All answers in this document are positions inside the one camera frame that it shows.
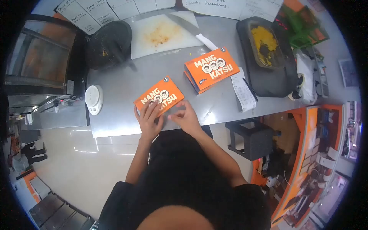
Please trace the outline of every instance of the yellow food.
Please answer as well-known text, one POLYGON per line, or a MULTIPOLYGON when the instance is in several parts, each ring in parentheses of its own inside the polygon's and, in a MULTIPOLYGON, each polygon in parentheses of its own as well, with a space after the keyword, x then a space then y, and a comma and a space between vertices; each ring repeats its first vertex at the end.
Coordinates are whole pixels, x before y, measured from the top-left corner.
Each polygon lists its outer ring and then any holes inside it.
POLYGON ((273 37, 272 33, 270 33, 267 29, 263 28, 262 26, 258 26, 257 28, 252 29, 252 35, 257 47, 258 56, 260 60, 265 63, 266 65, 271 66, 272 63, 270 61, 271 56, 268 53, 268 57, 263 56, 259 52, 259 48, 261 45, 267 45, 269 51, 274 51, 277 48, 277 41, 273 37))

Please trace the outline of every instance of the digital kitchen scale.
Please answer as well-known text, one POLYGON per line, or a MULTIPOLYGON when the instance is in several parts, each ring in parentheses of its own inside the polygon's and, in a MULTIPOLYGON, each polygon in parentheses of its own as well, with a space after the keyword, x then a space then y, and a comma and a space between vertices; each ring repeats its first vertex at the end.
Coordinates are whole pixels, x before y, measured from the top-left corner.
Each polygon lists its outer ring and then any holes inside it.
POLYGON ((97 115, 102 108, 102 88, 99 85, 91 85, 84 94, 84 100, 86 101, 88 111, 92 115, 97 115))

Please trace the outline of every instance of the hand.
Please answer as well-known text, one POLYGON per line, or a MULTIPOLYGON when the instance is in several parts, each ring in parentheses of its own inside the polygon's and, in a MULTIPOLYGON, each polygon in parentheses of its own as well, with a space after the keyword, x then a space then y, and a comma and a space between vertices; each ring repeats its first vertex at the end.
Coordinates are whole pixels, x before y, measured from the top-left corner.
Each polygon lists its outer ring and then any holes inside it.
POLYGON ((176 106, 185 106, 185 110, 179 110, 176 113, 169 115, 167 118, 180 125, 184 132, 192 137, 201 134, 203 130, 199 124, 197 114, 190 105, 189 101, 180 101, 176 106))
POLYGON ((157 101, 155 101, 150 107, 148 106, 149 102, 144 104, 140 111, 141 115, 138 114, 137 107, 134 106, 134 114, 139 122, 139 126, 141 127, 141 139, 152 143, 162 129, 163 116, 160 116, 159 122, 155 124, 154 121, 157 114, 160 112, 161 104, 158 104, 157 101))

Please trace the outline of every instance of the black stool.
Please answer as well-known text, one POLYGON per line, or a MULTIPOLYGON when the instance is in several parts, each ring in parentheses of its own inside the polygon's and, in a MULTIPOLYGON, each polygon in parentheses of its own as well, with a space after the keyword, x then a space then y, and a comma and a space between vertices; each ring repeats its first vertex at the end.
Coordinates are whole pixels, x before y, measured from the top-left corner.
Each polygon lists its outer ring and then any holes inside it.
POLYGON ((254 161, 267 156, 272 151, 273 129, 269 126, 253 119, 226 122, 225 127, 230 130, 230 145, 227 148, 236 152, 248 160, 254 161), (254 127, 246 128, 242 124, 254 123, 254 127), (235 148, 235 133, 244 138, 244 149, 235 148))

